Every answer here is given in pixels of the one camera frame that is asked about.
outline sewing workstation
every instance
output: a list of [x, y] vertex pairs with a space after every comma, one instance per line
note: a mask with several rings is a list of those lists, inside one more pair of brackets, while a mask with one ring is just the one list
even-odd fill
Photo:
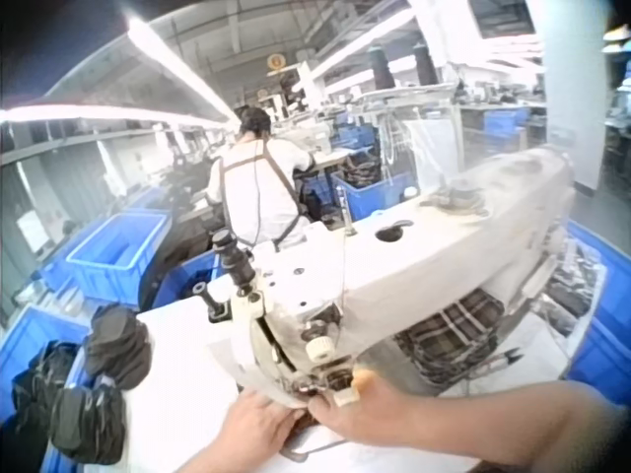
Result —
[[[421, 0], [327, 3], [307, 29], [289, 10], [257, 17], [278, 5], [250, 18], [229, 1], [221, 37], [197, 42], [220, 18], [212, 3], [127, 19], [121, 50], [147, 63], [116, 84], [129, 80], [135, 99], [173, 95], [173, 112], [55, 104], [76, 71], [51, 100], [1, 110], [0, 439], [34, 445], [7, 464], [177, 471], [245, 388], [288, 409], [321, 395], [345, 408], [362, 402], [365, 370], [428, 398], [568, 379], [631, 403], [631, 264], [624, 231], [598, 235], [592, 175], [595, 155], [622, 152], [568, 97], [568, 77], [573, 94], [596, 88], [577, 73], [578, 45], [522, 10], [510, 34], [495, 30], [475, 0], [458, 19], [424, 15]], [[305, 40], [254, 57], [277, 43], [247, 49], [248, 22]], [[221, 41], [235, 57], [209, 59]], [[99, 70], [109, 48], [85, 64]], [[544, 50], [563, 65], [543, 64]], [[174, 89], [134, 89], [158, 69]], [[119, 94], [100, 83], [94, 103]], [[622, 134], [618, 115], [606, 126]], [[307, 412], [255, 471], [484, 465], [360, 444]]]

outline person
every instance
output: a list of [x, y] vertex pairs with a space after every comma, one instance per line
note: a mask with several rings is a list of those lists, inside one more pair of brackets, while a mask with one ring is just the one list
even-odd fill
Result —
[[[608, 460], [602, 453], [626, 414], [583, 384], [554, 381], [453, 399], [405, 394], [373, 372], [356, 373], [354, 385], [356, 403], [337, 407], [328, 395], [309, 402], [318, 421], [351, 441], [469, 456], [520, 471], [616, 471], [602, 466]], [[180, 473], [253, 471], [280, 450], [303, 415], [245, 391], [218, 437]], [[614, 450], [624, 453], [628, 444], [627, 433]], [[631, 471], [629, 463], [621, 471]]]
[[298, 242], [309, 220], [301, 215], [293, 172], [308, 170], [312, 157], [290, 141], [272, 138], [264, 110], [249, 107], [241, 119], [242, 136], [213, 167], [208, 197], [223, 203], [226, 224], [241, 243]]

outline yellow sign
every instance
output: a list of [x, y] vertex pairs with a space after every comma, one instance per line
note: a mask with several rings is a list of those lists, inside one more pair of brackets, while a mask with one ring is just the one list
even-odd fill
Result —
[[282, 54], [272, 54], [267, 58], [267, 66], [272, 71], [278, 71], [287, 65], [287, 59]]

